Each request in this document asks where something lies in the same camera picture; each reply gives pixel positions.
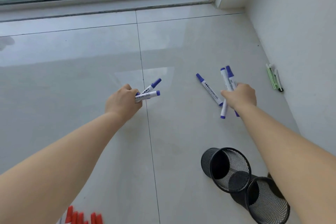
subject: mesh pencil cup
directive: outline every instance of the mesh pencil cup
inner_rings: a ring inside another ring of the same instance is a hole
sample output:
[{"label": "mesh pencil cup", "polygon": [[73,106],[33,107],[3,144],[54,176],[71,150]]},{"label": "mesh pencil cup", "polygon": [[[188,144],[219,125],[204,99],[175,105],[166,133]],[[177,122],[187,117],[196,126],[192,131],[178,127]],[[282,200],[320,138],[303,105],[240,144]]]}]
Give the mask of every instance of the mesh pencil cup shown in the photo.
[{"label": "mesh pencil cup", "polygon": [[251,167],[248,160],[240,151],[233,148],[206,150],[201,158],[201,166],[217,187],[227,193],[241,192],[250,181]]},{"label": "mesh pencil cup", "polygon": [[273,179],[255,175],[251,179],[246,189],[231,194],[233,200],[248,210],[258,224],[286,223],[290,206]]}]

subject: hand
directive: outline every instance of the hand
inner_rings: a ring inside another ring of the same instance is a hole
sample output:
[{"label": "hand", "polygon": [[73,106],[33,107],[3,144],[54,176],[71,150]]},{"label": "hand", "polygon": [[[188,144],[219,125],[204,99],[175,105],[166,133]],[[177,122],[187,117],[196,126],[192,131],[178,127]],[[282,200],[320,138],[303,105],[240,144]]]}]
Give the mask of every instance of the hand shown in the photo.
[{"label": "hand", "polygon": [[121,117],[123,122],[128,121],[142,107],[142,101],[136,103],[134,100],[137,92],[139,91],[132,90],[129,84],[122,86],[107,99],[105,113],[115,113]]},{"label": "hand", "polygon": [[248,84],[239,83],[234,91],[222,90],[221,94],[225,97],[227,104],[236,111],[241,106],[257,105],[255,90]]}]

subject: forearm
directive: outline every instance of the forearm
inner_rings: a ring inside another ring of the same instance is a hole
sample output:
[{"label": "forearm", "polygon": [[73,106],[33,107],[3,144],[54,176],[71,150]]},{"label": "forearm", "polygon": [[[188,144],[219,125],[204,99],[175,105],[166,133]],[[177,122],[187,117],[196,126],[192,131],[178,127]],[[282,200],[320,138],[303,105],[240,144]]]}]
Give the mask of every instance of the forearm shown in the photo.
[{"label": "forearm", "polygon": [[2,174],[0,223],[55,223],[123,124],[106,113]]},{"label": "forearm", "polygon": [[315,223],[334,218],[336,158],[253,105],[237,111],[276,184],[301,220]]}]

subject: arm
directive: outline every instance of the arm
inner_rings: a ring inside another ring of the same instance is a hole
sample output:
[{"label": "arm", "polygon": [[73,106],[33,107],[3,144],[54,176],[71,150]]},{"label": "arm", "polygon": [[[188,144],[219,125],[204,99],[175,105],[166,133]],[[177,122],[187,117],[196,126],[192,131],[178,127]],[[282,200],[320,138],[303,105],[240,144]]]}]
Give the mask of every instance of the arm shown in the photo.
[{"label": "arm", "polygon": [[241,116],[273,179],[302,223],[333,223],[336,157],[256,107],[255,91],[249,85],[239,84],[235,91],[221,93]]},{"label": "arm", "polygon": [[129,85],[110,96],[105,114],[0,176],[0,223],[56,223],[89,178],[114,134],[142,106]]}]

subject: red object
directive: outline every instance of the red object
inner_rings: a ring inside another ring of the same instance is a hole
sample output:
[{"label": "red object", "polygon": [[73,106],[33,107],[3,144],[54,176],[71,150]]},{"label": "red object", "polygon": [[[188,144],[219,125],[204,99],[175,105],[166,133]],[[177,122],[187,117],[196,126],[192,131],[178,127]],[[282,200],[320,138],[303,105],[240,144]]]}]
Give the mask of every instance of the red object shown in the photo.
[{"label": "red object", "polygon": [[97,224],[103,224],[103,218],[102,218],[102,215],[101,215],[101,214],[98,214],[98,215],[97,215],[96,223],[97,223]]},{"label": "red object", "polygon": [[83,212],[79,213],[77,224],[84,224],[84,213]]},{"label": "red object", "polygon": [[91,224],[96,224],[96,213],[91,213]]},{"label": "red object", "polygon": [[68,211],[66,212],[65,223],[71,223],[72,220],[72,212],[74,211],[74,207],[71,205],[68,207]]},{"label": "red object", "polygon": [[77,217],[78,217],[78,212],[74,212],[72,214],[71,224],[77,224]]}]

